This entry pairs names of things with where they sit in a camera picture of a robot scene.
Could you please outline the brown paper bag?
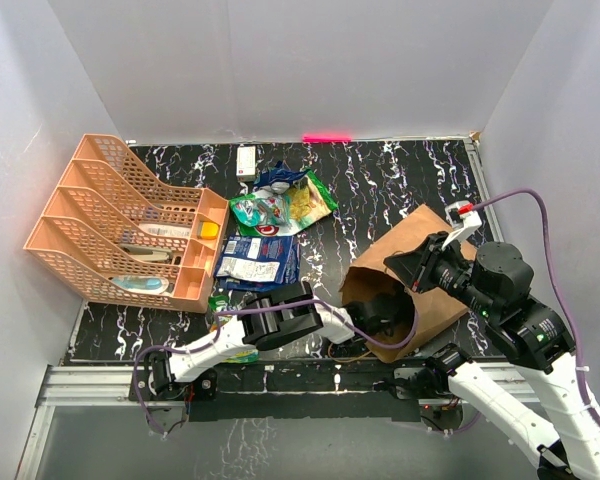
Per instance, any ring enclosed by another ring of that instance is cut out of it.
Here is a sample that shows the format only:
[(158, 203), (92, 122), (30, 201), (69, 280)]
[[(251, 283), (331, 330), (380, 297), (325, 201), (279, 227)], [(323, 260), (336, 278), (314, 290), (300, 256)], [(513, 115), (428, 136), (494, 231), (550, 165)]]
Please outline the brown paper bag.
[(393, 332), (374, 334), (372, 338), (379, 345), (367, 343), (380, 361), (392, 363), (407, 356), (469, 312), (468, 307), (439, 288), (415, 292), (413, 274), (404, 269), (395, 272), (386, 261), (414, 252), (431, 234), (450, 231), (442, 217), (429, 206), (421, 205), (350, 264), (340, 288), (343, 305), (379, 300), (382, 305), (398, 309)]

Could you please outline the teal snack packet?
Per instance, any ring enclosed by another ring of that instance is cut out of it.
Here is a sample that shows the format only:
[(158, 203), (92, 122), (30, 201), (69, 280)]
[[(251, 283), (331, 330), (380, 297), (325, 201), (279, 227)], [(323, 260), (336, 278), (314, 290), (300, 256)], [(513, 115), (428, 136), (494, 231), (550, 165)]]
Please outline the teal snack packet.
[(241, 198), (232, 210), (238, 221), (248, 227), (286, 225), (291, 218), (289, 203), (280, 196)]

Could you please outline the green chips bag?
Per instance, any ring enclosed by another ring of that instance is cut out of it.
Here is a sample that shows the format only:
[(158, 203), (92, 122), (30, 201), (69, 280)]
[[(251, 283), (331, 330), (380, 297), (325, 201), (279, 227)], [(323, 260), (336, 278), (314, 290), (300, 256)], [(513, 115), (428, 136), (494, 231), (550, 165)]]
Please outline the green chips bag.
[[(229, 200), (230, 210), (237, 222), (238, 231), (249, 237), (288, 237), (294, 236), (331, 215), (338, 204), (332, 197), (329, 188), (324, 185), (312, 170), (297, 184), (283, 194), (274, 194), (265, 190), (254, 190), (242, 196)], [(241, 224), (232, 210), (233, 204), (241, 198), (267, 198), (280, 196), (287, 200), (290, 206), (291, 218), (289, 223), (281, 226), (248, 227)]]

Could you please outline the dark blue snack bag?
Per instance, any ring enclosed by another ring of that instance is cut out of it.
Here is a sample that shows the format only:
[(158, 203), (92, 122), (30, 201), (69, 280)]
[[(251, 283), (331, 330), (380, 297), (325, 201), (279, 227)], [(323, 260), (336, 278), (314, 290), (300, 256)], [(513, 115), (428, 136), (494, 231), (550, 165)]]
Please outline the dark blue snack bag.
[(265, 190), (274, 194), (283, 194), (300, 182), (308, 171), (294, 171), (278, 161), (273, 167), (259, 172), (254, 182), (254, 189)]

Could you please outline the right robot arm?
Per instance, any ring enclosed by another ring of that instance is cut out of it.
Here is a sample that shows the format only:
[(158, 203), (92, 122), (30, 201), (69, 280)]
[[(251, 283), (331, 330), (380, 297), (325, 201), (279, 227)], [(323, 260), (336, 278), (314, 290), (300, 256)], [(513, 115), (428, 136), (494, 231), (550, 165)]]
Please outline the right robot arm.
[(530, 293), (533, 269), (513, 245), (489, 242), (474, 260), (445, 232), (385, 265), (415, 293), (436, 288), (485, 320), (485, 334), (533, 390), (540, 417), (504, 390), (457, 346), (428, 358), (435, 395), (469, 402), (517, 446), (541, 479), (600, 479), (600, 410), (583, 399), (576, 342), (562, 318)]

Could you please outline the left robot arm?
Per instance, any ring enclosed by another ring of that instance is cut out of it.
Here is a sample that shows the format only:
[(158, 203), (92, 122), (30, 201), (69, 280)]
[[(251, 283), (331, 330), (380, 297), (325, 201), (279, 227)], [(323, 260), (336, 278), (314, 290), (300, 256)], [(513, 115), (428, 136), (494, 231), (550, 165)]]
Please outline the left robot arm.
[(276, 350), (310, 334), (332, 344), (391, 336), (398, 326), (412, 322), (413, 313), (413, 303), (400, 286), (369, 301), (333, 307), (319, 300), (308, 283), (296, 282), (252, 296), (243, 310), (219, 316), (216, 330), (197, 340), (148, 353), (146, 385), (155, 396), (174, 399), (205, 372), (238, 354)]

